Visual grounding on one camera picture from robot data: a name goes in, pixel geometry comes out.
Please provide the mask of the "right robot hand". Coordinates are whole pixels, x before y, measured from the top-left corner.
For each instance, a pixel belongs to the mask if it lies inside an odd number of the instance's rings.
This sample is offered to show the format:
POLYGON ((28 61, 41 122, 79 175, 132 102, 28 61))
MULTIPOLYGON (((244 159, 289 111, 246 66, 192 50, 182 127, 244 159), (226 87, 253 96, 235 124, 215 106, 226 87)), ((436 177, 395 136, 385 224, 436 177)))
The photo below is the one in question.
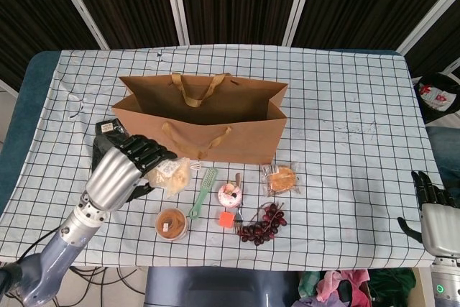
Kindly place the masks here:
POLYGON ((421 243, 434 257, 459 258, 459 204, 444 189, 434 185, 422 171, 412 171, 418 200, 421 230, 410 228, 402 217, 397 219, 401 230, 421 243))

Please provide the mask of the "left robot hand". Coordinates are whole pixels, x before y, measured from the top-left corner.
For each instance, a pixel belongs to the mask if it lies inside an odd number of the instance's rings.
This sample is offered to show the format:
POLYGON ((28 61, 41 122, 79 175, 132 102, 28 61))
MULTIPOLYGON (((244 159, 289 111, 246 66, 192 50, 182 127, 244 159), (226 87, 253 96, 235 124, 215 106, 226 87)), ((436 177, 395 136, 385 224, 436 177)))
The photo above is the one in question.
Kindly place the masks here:
POLYGON ((92 205, 102 211, 120 209, 138 181, 165 160, 178 156, 153 139, 136 134, 111 147, 86 183, 92 205))

